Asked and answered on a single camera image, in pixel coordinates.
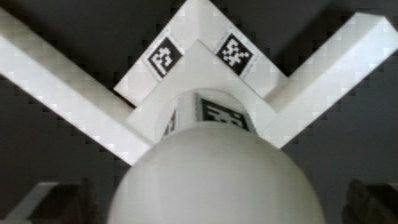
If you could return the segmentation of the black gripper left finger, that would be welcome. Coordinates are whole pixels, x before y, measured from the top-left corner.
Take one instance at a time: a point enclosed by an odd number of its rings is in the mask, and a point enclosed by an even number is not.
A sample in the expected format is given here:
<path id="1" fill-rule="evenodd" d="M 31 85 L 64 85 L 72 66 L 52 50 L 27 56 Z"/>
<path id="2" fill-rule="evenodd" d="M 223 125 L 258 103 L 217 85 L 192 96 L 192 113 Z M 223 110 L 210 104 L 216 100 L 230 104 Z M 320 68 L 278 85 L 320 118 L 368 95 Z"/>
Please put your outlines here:
<path id="1" fill-rule="evenodd" d="M 93 182 L 40 182 L 0 224 L 98 224 Z"/>

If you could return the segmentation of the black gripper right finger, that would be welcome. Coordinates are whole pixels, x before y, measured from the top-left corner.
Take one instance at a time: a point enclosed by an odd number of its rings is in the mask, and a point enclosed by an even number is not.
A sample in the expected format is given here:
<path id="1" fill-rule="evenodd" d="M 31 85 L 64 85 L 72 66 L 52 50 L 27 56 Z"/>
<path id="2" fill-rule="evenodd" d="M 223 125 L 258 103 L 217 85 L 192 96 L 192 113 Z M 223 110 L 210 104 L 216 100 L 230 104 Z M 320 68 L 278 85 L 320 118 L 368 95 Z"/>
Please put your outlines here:
<path id="1" fill-rule="evenodd" d="M 352 180 L 343 224 L 398 224 L 398 183 L 365 184 Z"/>

